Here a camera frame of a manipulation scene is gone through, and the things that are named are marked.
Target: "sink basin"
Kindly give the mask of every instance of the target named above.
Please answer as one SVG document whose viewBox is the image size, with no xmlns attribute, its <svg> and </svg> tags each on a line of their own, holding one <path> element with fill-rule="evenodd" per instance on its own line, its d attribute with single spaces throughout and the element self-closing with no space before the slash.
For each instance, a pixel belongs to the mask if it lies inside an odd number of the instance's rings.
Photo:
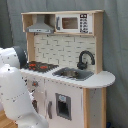
<svg viewBox="0 0 128 128">
<path fill-rule="evenodd" d="M 63 76 L 63 72 L 65 71 L 74 71 L 77 72 L 77 78 L 70 78 L 68 76 Z M 62 77 L 62 78 L 67 78 L 67 79 L 73 79 L 73 80 L 77 80 L 77 81 L 83 81 L 88 79 L 90 76 L 92 76 L 94 73 L 91 71 L 86 71 L 86 70 L 80 70 L 80 69 L 74 69 L 74 68 L 62 68 L 56 72 L 53 73 L 54 76 L 58 76 L 58 77 Z"/>
</svg>

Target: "countertop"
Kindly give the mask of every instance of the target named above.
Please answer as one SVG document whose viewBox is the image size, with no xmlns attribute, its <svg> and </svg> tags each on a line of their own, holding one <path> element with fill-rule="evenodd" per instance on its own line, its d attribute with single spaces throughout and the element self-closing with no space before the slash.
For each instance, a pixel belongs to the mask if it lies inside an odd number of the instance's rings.
<svg viewBox="0 0 128 128">
<path fill-rule="evenodd" d="M 54 73 L 55 71 L 61 68 L 64 68 L 64 67 L 59 66 L 47 73 L 33 72 L 26 69 L 21 69 L 21 72 L 42 76 L 43 78 L 49 79 L 49 80 L 65 82 L 67 84 L 77 86 L 77 87 L 82 87 L 82 88 L 103 88 L 103 87 L 110 86 L 115 82 L 115 76 L 108 71 L 101 71 L 99 74 L 93 74 L 91 77 L 89 77 L 84 81 L 76 81 L 76 80 L 52 75 L 52 73 Z"/>
</svg>

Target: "cabinet handle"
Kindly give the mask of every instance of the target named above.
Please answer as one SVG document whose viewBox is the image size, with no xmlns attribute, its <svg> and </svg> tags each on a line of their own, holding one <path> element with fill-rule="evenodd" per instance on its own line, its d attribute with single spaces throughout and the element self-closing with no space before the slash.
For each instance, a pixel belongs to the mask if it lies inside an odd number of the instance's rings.
<svg viewBox="0 0 128 128">
<path fill-rule="evenodd" d="M 48 104 L 48 115 L 49 115 L 49 119 L 52 119 L 51 106 L 52 106 L 52 101 L 49 101 L 49 104 Z"/>
<path fill-rule="evenodd" d="M 60 27 L 58 26 L 58 22 L 59 22 L 59 17 L 56 17 L 56 29 L 60 30 Z"/>
</svg>

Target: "faucet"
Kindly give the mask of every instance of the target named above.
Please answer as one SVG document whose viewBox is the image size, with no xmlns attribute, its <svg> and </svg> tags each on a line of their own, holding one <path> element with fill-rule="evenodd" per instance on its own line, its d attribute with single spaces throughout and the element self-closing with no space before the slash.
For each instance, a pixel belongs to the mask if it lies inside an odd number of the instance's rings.
<svg viewBox="0 0 128 128">
<path fill-rule="evenodd" d="M 79 68 L 79 69 L 81 69 L 81 70 L 83 70 L 83 69 L 86 69 L 87 68 L 87 62 L 84 64 L 83 62 L 82 62 L 82 56 L 84 55 L 84 54 L 88 54 L 90 57 L 91 57 L 91 60 L 92 60 L 92 65 L 94 65 L 95 64 L 95 59 L 94 59 L 94 56 L 92 55 L 92 53 L 91 52 L 89 52 L 89 51 L 82 51 L 81 53 L 80 53 L 80 56 L 79 56 L 79 62 L 78 62 L 78 64 L 77 64 L 77 67 Z"/>
</svg>

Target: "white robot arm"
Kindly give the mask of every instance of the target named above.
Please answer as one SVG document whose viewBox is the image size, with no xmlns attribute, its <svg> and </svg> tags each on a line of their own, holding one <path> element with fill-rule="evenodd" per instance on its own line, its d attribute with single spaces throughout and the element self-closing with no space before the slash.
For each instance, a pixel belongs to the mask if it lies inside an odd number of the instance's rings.
<svg viewBox="0 0 128 128">
<path fill-rule="evenodd" d="M 26 62 L 26 54 L 20 47 L 0 48 L 0 99 L 6 116 L 16 121 L 18 128 L 48 128 L 46 119 L 33 108 L 19 71 Z"/>
</svg>

